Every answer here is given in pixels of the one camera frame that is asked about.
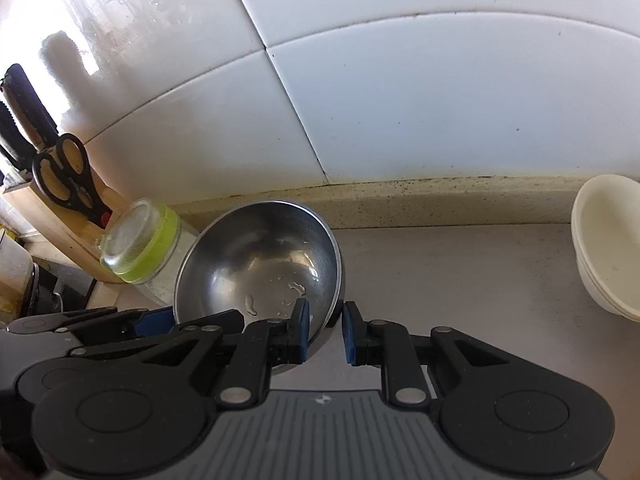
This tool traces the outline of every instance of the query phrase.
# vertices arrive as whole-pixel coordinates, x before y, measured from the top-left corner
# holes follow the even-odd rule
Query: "countertop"
[[[616,417],[600,471],[640,479],[640,324],[602,310],[578,276],[567,224],[335,231],[346,299],[364,319],[428,335],[461,332],[581,381]],[[273,388],[379,388],[372,367],[344,360],[340,324],[304,365],[273,377]]]

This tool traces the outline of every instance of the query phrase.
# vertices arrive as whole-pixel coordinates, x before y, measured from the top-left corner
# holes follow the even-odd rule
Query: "transparent lid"
[[[101,262],[116,274],[129,269],[162,227],[164,209],[148,198],[131,203],[102,239]]]

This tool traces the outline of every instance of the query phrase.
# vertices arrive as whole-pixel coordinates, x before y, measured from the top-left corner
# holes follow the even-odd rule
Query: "backsplash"
[[[640,174],[640,0],[0,0],[121,194]]]

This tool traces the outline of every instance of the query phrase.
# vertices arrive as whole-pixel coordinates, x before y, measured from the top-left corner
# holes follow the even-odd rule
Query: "knife block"
[[[106,227],[108,230],[129,202],[108,187],[93,169],[92,175],[100,198],[113,211]],[[106,230],[90,222],[82,213],[54,204],[33,180],[6,190],[2,197],[87,274],[100,282],[122,283],[119,277],[100,263],[98,243]]]

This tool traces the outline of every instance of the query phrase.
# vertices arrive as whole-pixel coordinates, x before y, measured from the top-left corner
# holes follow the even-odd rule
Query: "bowl rim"
[[[618,174],[600,174],[590,178],[585,182],[578,190],[578,193],[574,199],[574,205],[571,210],[571,236],[574,242],[574,248],[576,256],[580,258],[584,264],[585,270],[594,286],[600,291],[600,293],[607,299],[609,304],[620,312],[623,316],[630,319],[640,319],[640,308],[635,308],[622,301],[607,285],[603,279],[598,275],[596,269],[591,261],[590,256],[586,251],[584,240],[582,238],[582,211],[588,199],[588,196],[594,191],[596,186],[603,186],[605,184],[611,184],[612,182],[619,182],[624,186],[636,185],[640,186],[635,180]]]
[[[329,309],[326,313],[326,316],[324,317],[324,320],[322,320],[322,325],[320,326],[320,328],[316,331],[315,334],[313,334],[311,336],[311,338],[309,339],[309,345],[311,345],[311,343],[313,341],[316,340],[316,338],[318,338],[318,336],[322,333],[322,331],[325,329],[325,327],[327,326],[327,324],[329,323],[329,320],[331,319],[332,314],[334,313],[336,307],[337,307],[337,303],[338,300],[340,300],[340,290],[342,288],[342,255],[340,254],[340,247],[338,246],[338,241],[335,239],[334,233],[331,231],[331,228],[329,227],[329,225],[324,221],[324,219],[322,219],[322,217],[316,213],[315,211],[313,211],[311,208],[299,204],[297,202],[293,202],[293,200],[286,200],[286,199],[279,199],[279,198],[272,198],[272,199],[265,199],[265,200],[254,200],[252,202],[247,202],[245,204],[241,204],[239,206],[236,206],[228,211],[226,211],[225,213],[222,213],[222,215],[218,216],[213,222],[211,222],[207,227],[205,227],[202,232],[197,236],[197,238],[193,241],[193,244],[191,244],[191,247],[189,248],[189,250],[187,251],[187,253],[184,256],[184,259],[182,260],[182,263],[180,264],[180,268],[178,269],[178,275],[175,279],[175,288],[174,288],[174,318],[176,323],[182,323],[182,322],[187,322],[189,320],[185,319],[185,320],[180,320],[178,318],[178,288],[180,285],[180,279],[182,277],[182,272],[184,271],[184,267],[186,266],[187,261],[190,259],[191,254],[193,253],[193,251],[196,248],[196,245],[198,244],[198,242],[200,241],[201,238],[203,238],[205,236],[205,234],[214,226],[216,225],[218,222],[220,222],[222,219],[226,218],[229,215],[232,215],[233,213],[235,213],[238,210],[241,209],[245,209],[249,206],[254,206],[254,205],[258,205],[258,204],[268,204],[268,203],[277,203],[277,204],[284,204],[284,205],[288,205],[288,206],[293,206],[297,209],[300,209],[302,211],[304,211],[305,213],[307,213],[308,215],[311,215],[324,229],[324,232],[328,235],[329,240],[331,240],[331,245],[334,248],[334,255],[335,255],[335,262],[336,262],[336,269],[337,269],[337,275],[336,275],[336,280],[335,280],[335,290],[334,290],[334,296],[332,298],[332,302],[331,305],[329,306]]]

